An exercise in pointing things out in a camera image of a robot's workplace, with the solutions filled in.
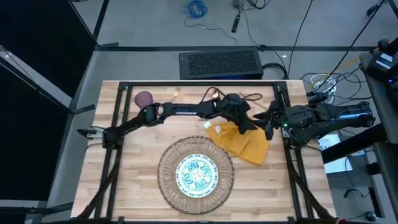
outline decorative plate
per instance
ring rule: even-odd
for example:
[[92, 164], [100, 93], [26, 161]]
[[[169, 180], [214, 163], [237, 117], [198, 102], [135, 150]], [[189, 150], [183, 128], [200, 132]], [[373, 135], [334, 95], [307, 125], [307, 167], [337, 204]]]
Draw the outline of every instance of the decorative plate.
[[228, 199], [234, 184], [233, 163], [228, 153], [210, 139], [189, 137], [173, 143], [163, 153], [157, 181], [172, 208], [202, 215]]
[[218, 169], [209, 157], [192, 154], [183, 158], [177, 166], [175, 181], [185, 195], [193, 198], [206, 197], [217, 186]]

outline blue floral pattern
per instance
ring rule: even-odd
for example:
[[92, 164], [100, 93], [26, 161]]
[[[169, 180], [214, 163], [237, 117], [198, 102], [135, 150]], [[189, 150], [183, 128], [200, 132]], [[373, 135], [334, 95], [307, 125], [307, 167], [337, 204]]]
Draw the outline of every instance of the blue floral pattern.
[[206, 155], [192, 154], [182, 159], [175, 172], [179, 189], [190, 197], [210, 194], [218, 182], [216, 164]]

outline gray floor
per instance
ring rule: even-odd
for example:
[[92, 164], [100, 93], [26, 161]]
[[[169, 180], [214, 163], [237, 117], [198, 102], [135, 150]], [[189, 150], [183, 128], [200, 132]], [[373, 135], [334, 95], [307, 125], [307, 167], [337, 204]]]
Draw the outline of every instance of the gray floor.
[[[209, 13], [199, 21], [208, 27], [222, 27], [230, 33], [231, 23], [236, 10], [231, 7], [230, 0], [204, 0]], [[365, 12], [377, 0], [316, 0], [303, 26], [298, 45], [349, 45], [355, 35], [366, 23]], [[111, 0], [98, 42], [119, 42], [123, 46], [186, 46], [186, 45], [233, 45], [233, 40], [225, 37], [221, 31], [208, 31], [201, 27], [188, 28], [183, 25], [185, 16], [180, 12], [184, 0]], [[293, 45], [301, 20], [309, 1], [273, 0], [261, 11], [248, 11], [250, 31], [253, 38], [260, 44]], [[89, 0], [75, 3], [78, 12], [90, 30], [94, 29], [102, 0]], [[389, 6], [380, 9], [378, 15], [370, 23], [356, 45], [376, 45], [381, 38], [393, 39], [398, 35], [398, 19]], [[241, 20], [238, 32], [233, 35], [238, 45], [252, 45], [247, 33], [244, 19]], [[178, 80], [179, 52], [95, 52], [80, 94], [78, 107], [96, 103], [103, 80]], [[286, 55], [284, 62], [288, 64], [290, 52], [278, 52]], [[358, 57], [360, 52], [350, 52], [349, 61]], [[291, 65], [290, 78], [299, 79], [305, 73], [325, 73], [331, 71], [343, 56], [344, 52], [295, 52]], [[262, 63], [279, 62], [273, 52], [260, 52]], [[358, 64], [339, 70], [348, 72]], [[274, 70], [266, 70], [263, 79], [280, 79], [282, 74]], [[337, 95], [348, 97], [357, 89], [357, 84], [340, 82]], [[369, 96], [369, 89], [364, 83], [357, 97]], [[57, 176], [50, 196], [49, 206], [72, 201], [76, 192], [81, 165], [84, 159], [86, 139], [76, 132], [78, 128], [87, 128], [93, 121], [94, 112], [90, 111], [75, 117], [68, 141], [62, 155]], [[368, 153], [369, 159], [374, 155]], [[352, 159], [353, 176], [359, 190], [367, 194], [369, 179], [365, 175], [361, 158]], [[351, 185], [346, 173], [329, 175], [331, 192], [339, 217], [355, 217], [372, 210], [370, 198], [360, 198], [351, 194], [343, 198], [345, 190]], [[380, 176], [374, 177], [379, 195], [387, 198], [384, 184]], [[395, 223], [391, 205], [387, 201], [383, 205], [386, 218], [378, 223]], [[45, 220], [65, 219], [68, 212], [45, 217]], [[363, 217], [355, 219], [365, 221]]]

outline yellow cloth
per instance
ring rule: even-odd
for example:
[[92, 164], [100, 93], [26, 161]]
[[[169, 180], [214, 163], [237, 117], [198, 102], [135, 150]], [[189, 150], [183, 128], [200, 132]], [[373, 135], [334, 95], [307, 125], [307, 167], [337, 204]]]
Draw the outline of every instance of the yellow cloth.
[[269, 141], [261, 128], [239, 134], [233, 122], [225, 122], [211, 125], [206, 132], [216, 145], [255, 165], [262, 165], [267, 156]]

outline wooden table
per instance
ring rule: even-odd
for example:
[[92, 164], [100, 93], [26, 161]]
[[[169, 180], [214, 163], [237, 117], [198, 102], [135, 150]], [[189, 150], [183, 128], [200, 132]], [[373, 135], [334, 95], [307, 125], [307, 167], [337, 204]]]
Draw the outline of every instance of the wooden table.
[[[118, 81], [105, 81], [99, 95], [93, 125], [111, 126]], [[290, 102], [292, 105], [307, 104], [302, 81], [287, 81]], [[134, 103], [134, 96], [146, 90], [153, 94], [154, 101], [168, 102], [173, 98], [174, 91], [180, 94], [174, 103], [198, 103], [208, 86], [133, 86], [132, 103], [129, 109], [129, 119], [135, 117], [139, 108]], [[268, 107], [274, 99], [270, 86], [218, 86], [224, 93], [261, 93], [263, 98], [257, 103]], [[123, 113], [124, 99], [122, 97], [120, 119]], [[248, 115], [264, 111], [259, 105], [249, 102], [251, 110]], [[212, 123], [223, 121], [215, 118]], [[206, 136], [203, 124], [206, 121], [194, 116], [172, 116], [164, 124], [140, 128], [124, 138], [123, 156], [119, 171], [113, 220], [118, 216], [126, 220], [217, 220], [217, 221], [286, 221], [294, 217], [294, 207], [289, 185], [284, 148], [280, 131], [276, 131], [270, 143], [264, 164], [260, 167], [251, 165], [237, 157], [233, 157], [235, 182], [232, 193], [219, 209], [206, 215], [185, 215], [170, 208], [166, 203], [157, 184], [157, 166], [164, 150], [173, 142], [189, 136]], [[100, 139], [88, 144], [101, 142]], [[106, 150], [101, 146], [90, 147], [85, 156], [81, 170], [80, 181], [73, 205], [72, 217], [77, 216], [90, 202], [97, 192]], [[333, 201], [328, 180], [318, 151], [302, 149], [302, 157], [307, 173], [310, 190], [317, 200], [335, 216]], [[306, 216], [303, 195], [299, 191], [302, 213]], [[102, 214], [105, 216], [104, 203]]]

